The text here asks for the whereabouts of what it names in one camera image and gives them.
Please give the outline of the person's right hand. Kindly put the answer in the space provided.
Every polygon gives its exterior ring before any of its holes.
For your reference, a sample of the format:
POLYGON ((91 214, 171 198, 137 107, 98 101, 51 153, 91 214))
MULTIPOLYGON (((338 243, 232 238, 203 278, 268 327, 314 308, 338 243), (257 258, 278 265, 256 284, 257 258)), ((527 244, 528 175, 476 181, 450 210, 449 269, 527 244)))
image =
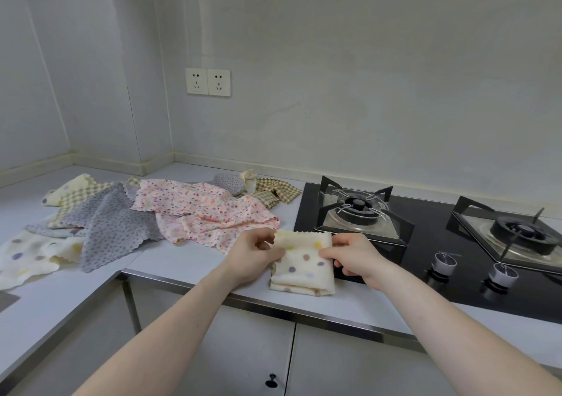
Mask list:
POLYGON ((359 276, 366 285, 382 290, 384 273, 393 267, 393 263, 383 257, 365 235, 340 233, 332 237, 332 243, 330 248, 349 248, 347 262, 333 260, 335 267, 341 268, 346 276, 359 276))

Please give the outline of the person's left hand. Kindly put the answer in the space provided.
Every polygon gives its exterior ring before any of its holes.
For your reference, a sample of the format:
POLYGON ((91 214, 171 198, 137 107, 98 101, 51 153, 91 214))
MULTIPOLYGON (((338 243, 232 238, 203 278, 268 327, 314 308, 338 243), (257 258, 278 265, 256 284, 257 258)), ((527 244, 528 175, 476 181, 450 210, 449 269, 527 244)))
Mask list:
POLYGON ((256 228, 243 231, 224 259, 231 289, 257 279, 272 264, 263 264, 263 245, 273 245, 276 231, 256 228))

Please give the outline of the cream dotted cloth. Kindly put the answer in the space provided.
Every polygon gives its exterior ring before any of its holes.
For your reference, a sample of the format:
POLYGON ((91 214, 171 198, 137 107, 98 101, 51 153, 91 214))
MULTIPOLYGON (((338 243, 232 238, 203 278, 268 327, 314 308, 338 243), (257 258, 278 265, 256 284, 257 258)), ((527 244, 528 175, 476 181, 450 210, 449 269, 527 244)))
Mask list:
POLYGON ((335 294, 333 262, 319 256, 319 250, 332 247, 330 232, 295 232, 278 229, 273 248, 285 254, 272 265, 269 289, 314 297, 335 294))
POLYGON ((0 245, 0 291, 79 263, 85 237, 57 238, 21 231, 0 245))

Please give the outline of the person's left forearm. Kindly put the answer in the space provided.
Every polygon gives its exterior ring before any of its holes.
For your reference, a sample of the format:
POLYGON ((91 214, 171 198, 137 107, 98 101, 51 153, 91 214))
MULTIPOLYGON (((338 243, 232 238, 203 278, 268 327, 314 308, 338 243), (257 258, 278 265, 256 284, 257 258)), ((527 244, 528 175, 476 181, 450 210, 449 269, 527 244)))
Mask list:
POLYGON ((227 295, 244 282, 221 265, 132 338, 72 396, 171 396, 227 295))

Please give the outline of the person's right forearm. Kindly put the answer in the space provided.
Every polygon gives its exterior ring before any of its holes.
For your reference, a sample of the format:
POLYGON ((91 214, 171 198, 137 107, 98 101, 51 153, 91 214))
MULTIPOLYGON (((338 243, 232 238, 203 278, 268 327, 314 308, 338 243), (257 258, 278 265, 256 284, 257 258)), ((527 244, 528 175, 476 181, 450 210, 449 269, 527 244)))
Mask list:
POLYGON ((402 268, 361 272, 383 292, 459 396, 562 396, 562 381, 402 268))

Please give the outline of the black gas burner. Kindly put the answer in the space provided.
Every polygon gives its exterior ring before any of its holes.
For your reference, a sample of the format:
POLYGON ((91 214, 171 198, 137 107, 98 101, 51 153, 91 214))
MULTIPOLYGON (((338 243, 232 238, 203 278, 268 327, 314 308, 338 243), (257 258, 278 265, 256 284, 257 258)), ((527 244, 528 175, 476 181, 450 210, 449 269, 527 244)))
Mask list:
POLYGON ((341 206, 341 210, 348 211, 348 214, 355 214, 361 216, 374 215, 375 209, 369 200, 361 197, 350 196, 347 197, 341 206))
POLYGON ((550 255, 560 242, 539 225, 512 216, 499 216, 489 232, 505 245, 515 244, 542 256, 550 255))

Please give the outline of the green checked cloth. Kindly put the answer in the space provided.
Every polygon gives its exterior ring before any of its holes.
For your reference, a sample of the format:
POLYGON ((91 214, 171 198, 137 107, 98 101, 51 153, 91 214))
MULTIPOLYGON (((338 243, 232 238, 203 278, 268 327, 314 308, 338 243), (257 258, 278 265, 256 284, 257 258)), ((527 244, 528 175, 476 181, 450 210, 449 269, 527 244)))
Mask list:
POLYGON ((302 190, 287 181, 273 178, 256 179, 256 187, 251 197, 260 201, 263 206, 271 210, 275 206, 283 203, 290 204, 302 194, 302 190))

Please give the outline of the black pan support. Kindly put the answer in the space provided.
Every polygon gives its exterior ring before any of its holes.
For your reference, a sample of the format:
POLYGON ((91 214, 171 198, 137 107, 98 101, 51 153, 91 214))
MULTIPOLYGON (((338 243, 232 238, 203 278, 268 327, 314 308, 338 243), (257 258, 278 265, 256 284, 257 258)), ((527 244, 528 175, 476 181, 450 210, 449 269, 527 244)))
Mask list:
POLYGON ((541 221, 543 212, 544 208, 533 216, 502 212, 461 196, 451 215, 453 221, 459 224, 460 234, 466 239, 474 239, 494 262, 513 268, 562 276, 562 233, 541 221), (497 241, 489 232, 491 225, 499 216, 512 216, 535 223, 557 237, 560 242, 547 256, 538 255, 515 244, 505 245, 497 241))
POLYGON ((318 193, 315 229, 332 234, 361 233, 372 242, 407 246, 415 226, 390 210, 392 189, 390 186, 369 192, 345 188, 323 176, 318 193), (375 214, 361 216, 341 210, 343 201, 350 196, 369 200, 376 211, 375 214))

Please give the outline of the small cream scalloped cloth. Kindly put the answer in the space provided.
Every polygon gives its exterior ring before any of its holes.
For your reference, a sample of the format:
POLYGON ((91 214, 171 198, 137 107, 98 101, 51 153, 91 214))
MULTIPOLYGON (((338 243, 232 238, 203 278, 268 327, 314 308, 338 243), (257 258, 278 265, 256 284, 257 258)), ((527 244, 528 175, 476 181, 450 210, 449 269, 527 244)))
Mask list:
POLYGON ((242 193, 244 195, 254 194, 257 185, 257 174, 253 171, 253 169, 246 170, 240 173, 239 176, 244 183, 244 191, 242 193))

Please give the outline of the pink floral cloth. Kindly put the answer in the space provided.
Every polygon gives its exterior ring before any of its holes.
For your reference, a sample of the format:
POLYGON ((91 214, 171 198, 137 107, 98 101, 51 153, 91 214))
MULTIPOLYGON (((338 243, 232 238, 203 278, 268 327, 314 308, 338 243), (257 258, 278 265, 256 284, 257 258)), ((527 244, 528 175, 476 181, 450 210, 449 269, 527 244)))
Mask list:
POLYGON ((280 224, 280 219, 254 197, 236 198, 205 182, 141 180, 130 209, 154 213, 160 233, 173 245, 193 241, 223 254, 243 231, 277 229, 280 224))

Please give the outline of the small grey dotted cloth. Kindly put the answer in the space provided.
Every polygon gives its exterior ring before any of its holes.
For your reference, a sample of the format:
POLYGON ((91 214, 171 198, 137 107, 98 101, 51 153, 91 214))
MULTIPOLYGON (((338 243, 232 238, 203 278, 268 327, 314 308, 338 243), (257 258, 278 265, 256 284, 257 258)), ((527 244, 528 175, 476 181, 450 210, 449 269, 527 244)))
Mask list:
POLYGON ((246 193, 245 180, 239 174, 217 173, 210 184, 227 190, 232 196, 240 196, 246 193))

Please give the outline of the grey cabinet door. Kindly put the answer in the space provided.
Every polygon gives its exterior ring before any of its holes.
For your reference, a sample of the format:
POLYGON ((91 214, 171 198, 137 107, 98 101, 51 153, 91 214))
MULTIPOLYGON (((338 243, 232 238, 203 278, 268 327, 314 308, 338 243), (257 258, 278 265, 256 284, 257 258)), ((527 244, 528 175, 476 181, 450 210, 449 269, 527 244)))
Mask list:
POLYGON ((133 322, 119 280, 70 319, 0 384, 0 396, 71 396, 99 366, 135 336, 133 322))
POLYGON ((285 396, 456 396, 427 354, 296 325, 285 396))
MULTIPOLYGON (((124 274, 141 330, 193 287, 131 268, 124 274)), ((173 396, 285 396, 296 325, 228 302, 233 305, 219 309, 173 396), (271 373, 277 388, 265 385, 271 373)))

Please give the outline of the black glass gas hob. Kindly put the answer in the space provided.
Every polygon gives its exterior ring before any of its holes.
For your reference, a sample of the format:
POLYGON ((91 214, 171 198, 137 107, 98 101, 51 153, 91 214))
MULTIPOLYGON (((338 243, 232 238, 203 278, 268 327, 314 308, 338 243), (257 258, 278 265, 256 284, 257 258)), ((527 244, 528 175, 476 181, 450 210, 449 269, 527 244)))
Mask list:
MULTIPOLYGON (((295 231, 318 231, 315 219, 319 188, 320 184, 306 183, 295 231)), ((511 267, 519 279, 507 293, 495 290, 486 279, 496 262, 474 239, 460 234, 459 224, 451 215, 454 206, 392 192, 390 210, 414 224, 410 241, 407 246, 369 241, 383 257, 423 279, 449 301, 562 324, 562 276, 511 267), (452 255, 458 263, 449 279, 429 272, 437 252, 452 255)))

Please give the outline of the silver hob knob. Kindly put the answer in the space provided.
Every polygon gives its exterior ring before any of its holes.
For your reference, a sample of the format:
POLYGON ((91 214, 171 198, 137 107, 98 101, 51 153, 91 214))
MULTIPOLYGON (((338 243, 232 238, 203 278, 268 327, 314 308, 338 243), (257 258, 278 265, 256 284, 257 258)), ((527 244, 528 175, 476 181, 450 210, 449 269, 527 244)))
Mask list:
POLYGON ((495 290, 503 293, 509 292, 519 279, 515 269, 501 263, 495 263, 488 272, 486 282, 495 290))
POLYGON ((437 252, 433 257, 429 272, 440 279, 449 279, 453 275, 457 264, 452 255, 446 252, 437 252))

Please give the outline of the large grey dotted cloth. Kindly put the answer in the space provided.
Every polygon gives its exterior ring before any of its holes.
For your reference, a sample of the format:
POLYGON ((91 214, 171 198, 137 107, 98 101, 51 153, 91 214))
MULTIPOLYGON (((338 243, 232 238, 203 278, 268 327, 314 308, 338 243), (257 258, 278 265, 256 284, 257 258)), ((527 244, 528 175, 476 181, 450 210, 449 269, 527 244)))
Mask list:
POLYGON ((113 183, 60 219, 65 226, 86 230, 80 255, 83 272, 124 257, 146 241, 164 239, 153 212, 131 208, 138 189, 139 184, 113 183))

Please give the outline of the beige checked cloth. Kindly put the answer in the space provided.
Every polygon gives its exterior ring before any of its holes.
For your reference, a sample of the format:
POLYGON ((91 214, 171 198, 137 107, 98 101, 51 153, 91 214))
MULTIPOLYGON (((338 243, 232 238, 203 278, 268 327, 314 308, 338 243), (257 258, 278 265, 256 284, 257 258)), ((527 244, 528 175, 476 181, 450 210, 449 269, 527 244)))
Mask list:
POLYGON ((86 175, 87 186, 67 192, 61 197, 57 215, 50 219, 48 229, 84 227, 101 231, 116 227, 131 229, 134 221, 146 221, 148 213, 130 210, 140 180, 130 177, 126 182, 92 182, 86 175))

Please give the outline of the flat grey dotted cloth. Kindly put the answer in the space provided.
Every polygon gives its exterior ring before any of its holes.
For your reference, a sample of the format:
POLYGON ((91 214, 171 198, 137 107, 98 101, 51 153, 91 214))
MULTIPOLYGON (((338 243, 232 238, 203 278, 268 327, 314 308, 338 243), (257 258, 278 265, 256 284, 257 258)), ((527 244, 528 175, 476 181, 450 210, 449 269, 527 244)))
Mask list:
POLYGON ((88 229, 84 228, 50 228, 47 226, 48 222, 43 221, 36 224, 29 224, 24 227, 24 230, 53 238, 69 238, 69 237, 85 237, 88 235, 88 229))

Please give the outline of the unfolded cream dotted cloth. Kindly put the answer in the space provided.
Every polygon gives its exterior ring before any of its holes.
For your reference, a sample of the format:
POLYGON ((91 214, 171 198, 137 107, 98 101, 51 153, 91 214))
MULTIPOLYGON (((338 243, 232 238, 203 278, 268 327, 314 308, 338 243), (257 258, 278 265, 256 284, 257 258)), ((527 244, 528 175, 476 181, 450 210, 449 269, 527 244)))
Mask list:
POLYGON ((21 231, 0 245, 0 291, 79 263, 85 237, 57 238, 21 231))

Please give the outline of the white wall socket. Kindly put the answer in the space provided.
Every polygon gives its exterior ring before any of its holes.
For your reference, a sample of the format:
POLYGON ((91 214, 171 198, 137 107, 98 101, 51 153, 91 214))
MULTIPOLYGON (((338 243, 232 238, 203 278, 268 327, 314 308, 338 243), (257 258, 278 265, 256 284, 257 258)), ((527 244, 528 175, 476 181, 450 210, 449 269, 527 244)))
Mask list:
POLYGON ((230 70, 207 69, 208 95, 231 97, 230 70))
POLYGON ((208 95, 207 69, 185 68, 187 94, 208 95))

